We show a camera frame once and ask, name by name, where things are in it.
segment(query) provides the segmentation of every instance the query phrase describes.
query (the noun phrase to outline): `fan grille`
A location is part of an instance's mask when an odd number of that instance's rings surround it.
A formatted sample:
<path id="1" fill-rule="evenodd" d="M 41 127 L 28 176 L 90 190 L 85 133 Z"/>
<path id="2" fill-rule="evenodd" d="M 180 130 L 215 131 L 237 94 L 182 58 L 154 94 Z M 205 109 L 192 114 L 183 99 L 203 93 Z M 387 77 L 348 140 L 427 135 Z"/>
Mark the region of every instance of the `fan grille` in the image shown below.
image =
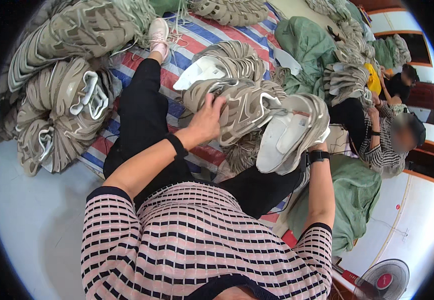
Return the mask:
<path id="1" fill-rule="evenodd" d="M 374 288 L 370 293 L 366 291 L 366 282 L 377 286 L 377 280 L 384 275 L 391 274 L 392 282 L 385 289 Z M 354 294 L 360 300 L 398 300 L 407 289 L 409 283 L 409 267 L 399 259 L 388 259 L 373 265 L 356 282 Z"/>

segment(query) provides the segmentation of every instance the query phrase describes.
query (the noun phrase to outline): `electric fan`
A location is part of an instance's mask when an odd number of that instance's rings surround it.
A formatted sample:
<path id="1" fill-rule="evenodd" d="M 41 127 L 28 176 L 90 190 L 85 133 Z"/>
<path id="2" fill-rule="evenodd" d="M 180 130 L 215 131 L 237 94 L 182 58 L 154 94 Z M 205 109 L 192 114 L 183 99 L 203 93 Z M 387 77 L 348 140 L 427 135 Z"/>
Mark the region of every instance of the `electric fan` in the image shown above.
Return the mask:
<path id="1" fill-rule="evenodd" d="M 332 267 L 355 285 L 354 295 L 358 300 L 397 300 L 409 283 L 409 267 L 400 259 L 381 261 L 370 267 L 362 277 L 338 265 Z"/>

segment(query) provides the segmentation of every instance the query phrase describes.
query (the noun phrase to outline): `yellow bag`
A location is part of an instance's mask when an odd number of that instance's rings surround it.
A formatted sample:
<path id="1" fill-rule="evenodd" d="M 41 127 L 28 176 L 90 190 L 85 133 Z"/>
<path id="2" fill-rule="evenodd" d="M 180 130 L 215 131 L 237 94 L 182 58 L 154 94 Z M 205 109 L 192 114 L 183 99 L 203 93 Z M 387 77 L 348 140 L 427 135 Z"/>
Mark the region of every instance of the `yellow bag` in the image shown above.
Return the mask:
<path id="1" fill-rule="evenodd" d="M 382 91 L 382 86 L 380 85 L 379 74 L 377 74 L 376 70 L 370 63 L 364 64 L 364 68 L 369 70 L 369 80 L 367 80 L 367 87 L 371 92 L 375 92 L 380 94 Z"/>

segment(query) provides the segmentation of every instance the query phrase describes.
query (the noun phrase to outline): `black pants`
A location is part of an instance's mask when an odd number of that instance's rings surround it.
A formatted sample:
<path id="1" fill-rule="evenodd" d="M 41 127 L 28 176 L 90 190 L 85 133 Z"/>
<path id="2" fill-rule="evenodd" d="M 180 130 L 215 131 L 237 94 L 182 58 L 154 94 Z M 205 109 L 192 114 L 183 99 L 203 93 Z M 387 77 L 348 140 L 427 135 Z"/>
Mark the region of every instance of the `black pants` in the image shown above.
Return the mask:
<path id="1" fill-rule="evenodd" d="M 169 132 L 166 121 L 168 102 L 159 93 L 159 88 L 160 65 L 154 59 L 143 60 L 120 97 L 120 136 L 105 160 L 105 178 L 124 161 L 161 141 Z M 303 178 L 300 169 L 280 176 L 260 173 L 253 166 L 220 184 L 209 184 L 231 193 L 244 213 L 258 219 L 289 195 Z M 185 160 L 175 160 L 134 198 L 136 209 L 158 189 L 184 181 L 199 180 L 194 179 Z"/>
<path id="2" fill-rule="evenodd" d="M 355 148 L 350 143 L 350 148 L 354 154 L 358 151 L 364 142 L 366 127 L 364 120 L 364 110 L 359 99 L 348 98 L 334 107 L 329 107 L 330 123 L 342 124 L 348 131 L 350 140 L 354 143 Z"/>

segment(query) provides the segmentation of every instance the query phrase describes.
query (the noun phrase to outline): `red white blue striped tarp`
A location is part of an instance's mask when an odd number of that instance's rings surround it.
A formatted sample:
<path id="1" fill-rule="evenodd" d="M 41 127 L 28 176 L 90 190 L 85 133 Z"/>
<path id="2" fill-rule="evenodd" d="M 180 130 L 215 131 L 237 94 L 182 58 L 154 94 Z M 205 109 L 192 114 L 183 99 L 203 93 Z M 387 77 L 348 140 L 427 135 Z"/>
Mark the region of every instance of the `red white blue striped tarp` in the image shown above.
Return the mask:
<path id="1" fill-rule="evenodd" d="M 192 57 L 205 49 L 207 46 L 218 43 L 224 40 L 239 40 L 248 43 L 252 46 L 260 58 L 263 59 L 267 71 L 264 74 L 264 79 L 270 79 L 269 71 L 274 70 L 276 62 L 272 47 L 280 48 L 279 43 L 275 39 L 274 31 L 277 28 L 279 21 L 274 9 L 266 3 L 269 8 L 268 17 L 266 20 L 252 26 L 246 27 L 231 27 L 222 26 L 214 20 L 205 19 L 201 16 L 190 14 L 188 21 L 179 30 L 183 32 L 178 45 L 174 45 L 174 53 L 170 63 L 162 66 L 161 69 L 161 88 L 160 93 L 168 99 L 168 114 L 167 123 L 169 131 L 178 130 L 177 120 L 184 111 L 182 104 L 174 101 L 180 96 L 180 93 L 173 90 L 172 87 L 179 76 L 192 63 Z M 164 17 L 172 17 L 173 14 L 167 14 Z M 122 86 L 125 88 L 129 85 L 132 76 L 141 63 L 148 56 L 148 50 L 140 48 L 131 48 L 124 55 L 122 63 L 112 70 L 112 73 L 122 81 Z M 102 173 L 104 161 L 110 147 L 113 145 L 119 135 L 120 117 L 117 114 L 118 99 L 114 104 L 114 111 L 108 126 L 97 137 L 96 141 L 89 149 L 82 154 L 80 160 L 94 169 L 97 173 Z M 202 172 L 202 168 L 207 168 L 210 171 L 211 178 L 215 177 L 219 165 L 225 160 L 225 155 L 220 150 L 219 143 L 216 141 L 210 142 L 205 146 L 198 146 L 192 149 L 186 157 L 190 171 L 197 175 Z M 282 201 L 273 210 L 278 211 L 284 206 Z M 278 215 L 271 214 L 263 219 L 268 219 L 270 223 L 274 223 Z"/>

